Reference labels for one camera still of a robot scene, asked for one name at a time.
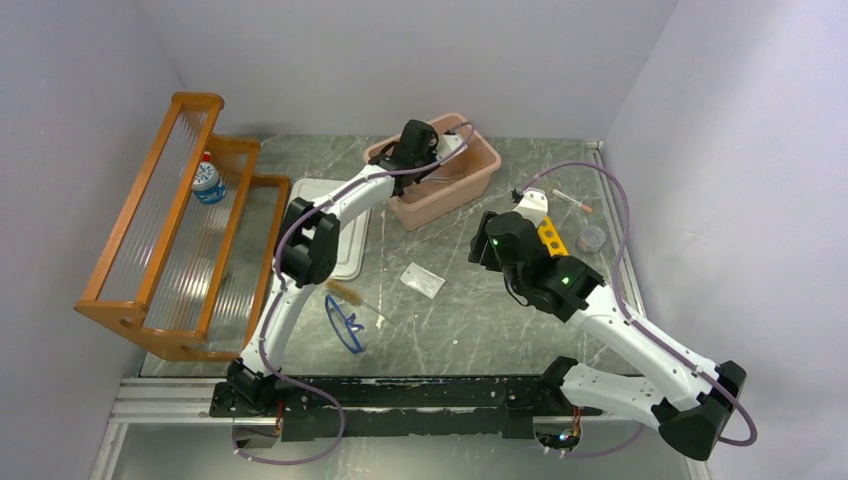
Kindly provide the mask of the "test tube brush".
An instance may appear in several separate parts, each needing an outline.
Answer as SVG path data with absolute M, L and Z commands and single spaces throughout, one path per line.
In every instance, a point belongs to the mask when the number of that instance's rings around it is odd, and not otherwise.
M 351 287 L 344 285 L 343 283 L 334 280 L 328 279 L 325 283 L 325 288 L 334 295 L 339 296 L 346 302 L 355 305 L 364 307 L 374 313 L 377 314 L 377 325 L 381 327 L 381 325 L 388 321 L 389 318 L 383 314 L 381 310 L 379 310 L 376 306 L 369 304 L 366 302 L 363 297 Z

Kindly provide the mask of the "blue safety glasses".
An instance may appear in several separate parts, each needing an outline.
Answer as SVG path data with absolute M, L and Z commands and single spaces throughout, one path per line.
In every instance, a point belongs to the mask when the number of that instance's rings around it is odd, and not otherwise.
M 329 323 L 342 345 L 354 355 L 363 353 L 364 347 L 357 338 L 357 333 L 362 331 L 364 326 L 357 322 L 356 315 L 347 314 L 330 294 L 325 296 L 324 306 Z

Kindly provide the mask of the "metal crucible tongs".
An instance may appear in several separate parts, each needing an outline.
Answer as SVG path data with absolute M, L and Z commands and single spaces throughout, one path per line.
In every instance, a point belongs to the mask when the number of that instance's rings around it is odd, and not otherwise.
M 435 184 L 435 185 L 454 185 L 459 182 L 463 182 L 467 179 L 473 177 L 473 173 L 464 173 L 464 172 L 435 172 L 426 175 L 423 179 L 423 183 Z

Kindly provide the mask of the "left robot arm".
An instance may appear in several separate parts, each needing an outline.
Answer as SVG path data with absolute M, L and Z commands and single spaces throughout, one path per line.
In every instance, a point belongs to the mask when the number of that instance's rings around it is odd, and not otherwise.
M 269 299 L 247 346 L 227 371 L 228 386 L 249 414 L 261 416 L 275 406 L 281 370 L 270 356 L 285 349 L 306 300 L 335 269 L 343 228 L 437 168 L 450 156 L 438 154 L 439 145 L 434 127 L 410 120 L 391 151 L 369 159 L 350 180 L 314 200 L 292 200 L 274 250 Z

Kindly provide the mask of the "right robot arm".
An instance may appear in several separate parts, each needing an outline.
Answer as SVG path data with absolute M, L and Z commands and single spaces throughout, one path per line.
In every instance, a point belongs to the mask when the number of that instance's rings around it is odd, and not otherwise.
M 499 272 L 517 302 L 602 341 L 638 371 L 628 377 L 559 357 L 539 391 L 550 413 L 571 406 L 627 417 L 656 430 L 678 453 L 706 461 L 747 380 L 745 369 L 716 363 L 673 340 L 616 298 L 614 287 L 582 260 L 553 256 L 536 227 L 516 211 L 483 214 L 470 262 Z

